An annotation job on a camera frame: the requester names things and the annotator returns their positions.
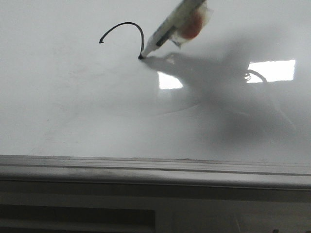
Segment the black ink line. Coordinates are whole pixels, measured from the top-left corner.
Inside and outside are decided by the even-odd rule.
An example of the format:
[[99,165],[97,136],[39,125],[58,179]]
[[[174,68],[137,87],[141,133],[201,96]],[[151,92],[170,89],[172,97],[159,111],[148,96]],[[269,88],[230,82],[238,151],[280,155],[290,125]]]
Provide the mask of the black ink line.
[[141,58],[142,58],[141,52],[144,50],[144,47],[145,47],[145,37],[144,37],[144,32],[142,31],[141,27],[140,27],[138,24],[136,24],[136,23],[125,22],[125,23],[120,23],[120,24],[114,26],[113,28],[111,28],[109,31],[107,31],[107,32],[101,37],[101,39],[99,40],[99,43],[102,44],[104,38],[105,38],[112,30],[114,30],[115,28],[117,28],[118,26],[121,26],[121,25],[123,25],[123,24],[132,24],[132,25],[136,26],[136,27],[139,29],[140,35],[141,35],[141,47],[140,47],[140,54],[139,54],[139,57],[138,57],[138,58],[141,59]]

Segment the whiteboard marker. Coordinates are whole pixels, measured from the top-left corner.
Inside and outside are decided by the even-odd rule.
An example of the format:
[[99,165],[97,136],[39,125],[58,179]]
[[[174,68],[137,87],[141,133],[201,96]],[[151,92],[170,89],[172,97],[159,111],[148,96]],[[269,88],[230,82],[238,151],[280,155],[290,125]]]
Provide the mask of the whiteboard marker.
[[176,30],[187,22],[191,14],[205,1],[183,0],[149,38],[146,48],[140,53],[139,59],[145,58],[150,52],[160,48]]

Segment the white surface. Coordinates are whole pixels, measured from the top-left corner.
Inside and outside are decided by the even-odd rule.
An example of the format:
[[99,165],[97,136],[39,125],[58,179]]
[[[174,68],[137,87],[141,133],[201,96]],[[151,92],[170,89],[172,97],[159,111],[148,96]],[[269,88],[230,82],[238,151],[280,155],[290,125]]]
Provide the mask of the white surface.
[[[0,0],[0,154],[310,163],[311,1],[210,0],[196,39],[144,61],[132,25],[98,44],[125,21],[148,39],[178,3]],[[294,80],[275,89],[303,137],[292,150],[269,109],[249,120],[258,94],[241,84],[250,62],[286,60]],[[161,89],[160,73],[183,88]]]

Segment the whiteboard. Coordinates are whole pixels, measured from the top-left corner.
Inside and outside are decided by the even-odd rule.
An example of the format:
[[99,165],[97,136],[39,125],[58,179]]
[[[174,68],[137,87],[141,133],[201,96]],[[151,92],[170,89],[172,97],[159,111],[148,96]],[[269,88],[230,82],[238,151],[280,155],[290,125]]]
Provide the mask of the whiteboard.
[[[197,38],[143,61],[132,25],[98,43],[125,21],[148,39],[178,3],[0,0],[0,154],[310,163],[311,2],[209,0]],[[294,61],[271,82],[294,142],[244,81],[267,61]]]

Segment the marker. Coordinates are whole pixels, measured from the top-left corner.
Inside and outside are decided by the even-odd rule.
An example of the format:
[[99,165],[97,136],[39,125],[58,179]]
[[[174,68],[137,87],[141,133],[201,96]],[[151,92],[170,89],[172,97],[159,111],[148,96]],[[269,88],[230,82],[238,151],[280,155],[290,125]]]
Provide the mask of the marker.
[[205,1],[206,0],[183,0],[149,38],[146,48],[140,53],[138,58],[145,58],[150,52],[160,48],[170,39],[176,30],[187,22],[191,14]]

